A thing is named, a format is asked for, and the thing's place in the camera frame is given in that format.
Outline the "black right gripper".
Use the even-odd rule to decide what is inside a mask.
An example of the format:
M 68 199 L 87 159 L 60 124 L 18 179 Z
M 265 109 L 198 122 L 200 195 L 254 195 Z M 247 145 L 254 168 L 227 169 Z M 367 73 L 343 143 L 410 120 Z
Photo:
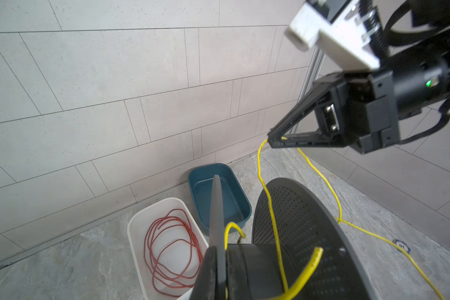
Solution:
M 316 117 L 316 131 L 289 133 L 311 113 Z M 272 148 L 349 146 L 361 154 L 394 146 L 400 139 L 393 72 L 389 69 L 335 72 L 318 79 L 267 134 Z

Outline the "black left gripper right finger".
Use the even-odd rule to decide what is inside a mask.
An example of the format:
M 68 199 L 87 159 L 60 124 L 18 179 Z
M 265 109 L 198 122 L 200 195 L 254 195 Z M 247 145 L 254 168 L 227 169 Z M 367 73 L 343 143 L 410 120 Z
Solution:
M 229 300 L 252 300 L 242 247 L 232 244 L 226 250 L 227 292 Z

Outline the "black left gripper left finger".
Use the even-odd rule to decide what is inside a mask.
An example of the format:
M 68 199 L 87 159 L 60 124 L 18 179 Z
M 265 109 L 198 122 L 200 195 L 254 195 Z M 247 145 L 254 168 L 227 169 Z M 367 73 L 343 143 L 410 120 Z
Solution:
M 217 250 L 209 247 L 202 260 L 190 300 L 214 300 L 216 297 Z

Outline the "grey perforated cable spool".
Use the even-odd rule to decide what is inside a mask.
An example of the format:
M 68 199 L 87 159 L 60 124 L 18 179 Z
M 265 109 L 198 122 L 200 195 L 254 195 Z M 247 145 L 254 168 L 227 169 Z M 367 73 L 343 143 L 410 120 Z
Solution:
M 316 195 L 301 183 L 279 177 L 268 182 L 256 205 L 251 243 L 242 247 L 252 300 L 272 300 L 285 293 L 282 280 L 297 283 L 315 249 L 322 249 L 316 269 L 296 300 L 375 300 L 377 294 L 345 233 Z M 215 300 L 228 300 L 226 250 L 217 250 Z

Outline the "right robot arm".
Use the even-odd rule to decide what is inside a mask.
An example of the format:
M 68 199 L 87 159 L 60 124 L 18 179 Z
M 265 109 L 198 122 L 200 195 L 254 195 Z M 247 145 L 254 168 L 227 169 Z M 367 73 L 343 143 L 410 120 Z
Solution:
M 267 135 L 272 148 L 404 145 L 450 121 L 450 1 L 405 1 L 382 24 L 371 1 L 306 1 L 285 30 L 340 70 L 311 86 Z

